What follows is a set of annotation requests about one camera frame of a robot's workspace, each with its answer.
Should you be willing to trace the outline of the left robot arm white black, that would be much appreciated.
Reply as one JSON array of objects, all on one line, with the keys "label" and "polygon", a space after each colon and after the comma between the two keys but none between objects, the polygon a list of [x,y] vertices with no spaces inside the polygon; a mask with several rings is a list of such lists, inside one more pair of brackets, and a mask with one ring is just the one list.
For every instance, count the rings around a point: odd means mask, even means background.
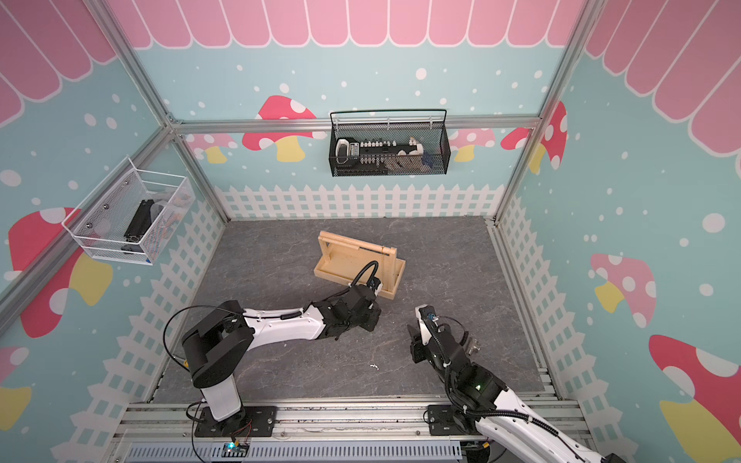
[{"label": "left robot arm white black", "polygon": [[229,422],[244,411],[233,374],[248,351],[284,341],[336,340],[355,327],[374,331],[381,315],[378,268],[375,260],[368,262],[347,287],[298,309],[243,309],[236,300],[206,305],[208,314],[181,337],[185,359],[173,354],[168,341],[163,348],[190,374],[210,416],[218,424]]}]

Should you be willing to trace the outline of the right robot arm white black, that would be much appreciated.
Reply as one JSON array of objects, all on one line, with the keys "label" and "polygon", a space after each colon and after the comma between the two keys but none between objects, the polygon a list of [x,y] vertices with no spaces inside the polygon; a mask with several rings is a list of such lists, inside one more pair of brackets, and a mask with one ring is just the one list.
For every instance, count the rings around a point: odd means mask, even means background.
[{"label": "right robot arm white black", "polygon": [[424,360],[441,378],[453,419],[466,432],[478,432],[525,462],[621,462],[601,455],[559,431],[487,368],[473,362],[432,306],[416,310],[419,326],[409,326],[413,361]]}]

